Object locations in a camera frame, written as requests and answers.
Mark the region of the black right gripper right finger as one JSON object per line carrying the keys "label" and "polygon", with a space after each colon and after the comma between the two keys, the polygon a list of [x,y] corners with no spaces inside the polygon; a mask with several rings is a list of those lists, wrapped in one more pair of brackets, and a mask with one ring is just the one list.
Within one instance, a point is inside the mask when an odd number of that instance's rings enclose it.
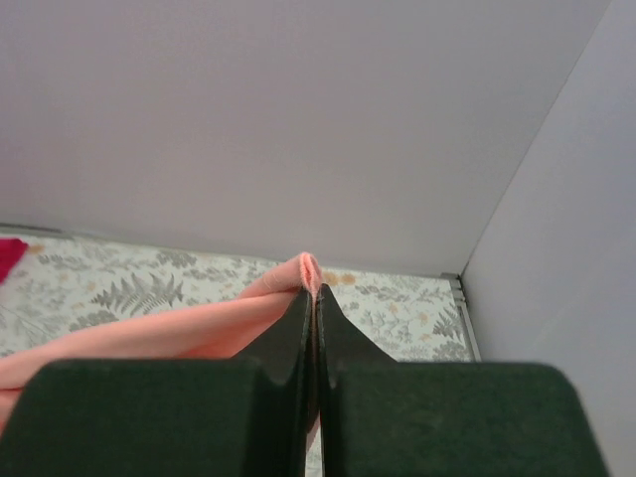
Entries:
{"label": "black right gripper right finger", "polygon": [[323,286],[315,336],[328,476],[604,476],[578,393],[536,363],[391,358]]}

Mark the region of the salmon pink t shirt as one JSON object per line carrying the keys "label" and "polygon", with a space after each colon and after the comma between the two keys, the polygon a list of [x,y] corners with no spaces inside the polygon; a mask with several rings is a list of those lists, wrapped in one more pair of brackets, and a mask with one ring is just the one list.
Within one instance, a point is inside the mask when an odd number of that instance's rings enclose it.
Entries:
{"label": "salmon pink t shirt", "polygon": [[300,291],[316,305],[322,269],[308,252],[279,264],[236,299],[106,323],[1,360],[1,425],[27,382],[63,359],[226,359],[273,326]]}

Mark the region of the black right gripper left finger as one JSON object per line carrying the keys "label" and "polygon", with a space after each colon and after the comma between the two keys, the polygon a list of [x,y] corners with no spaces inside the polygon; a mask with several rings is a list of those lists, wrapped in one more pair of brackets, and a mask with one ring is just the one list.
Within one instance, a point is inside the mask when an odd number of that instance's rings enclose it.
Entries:
{"label": "black right gripper left finger", "polygon": [[65,360],[28,382],[5,476],[300,476],[312,299],[226,360]]}

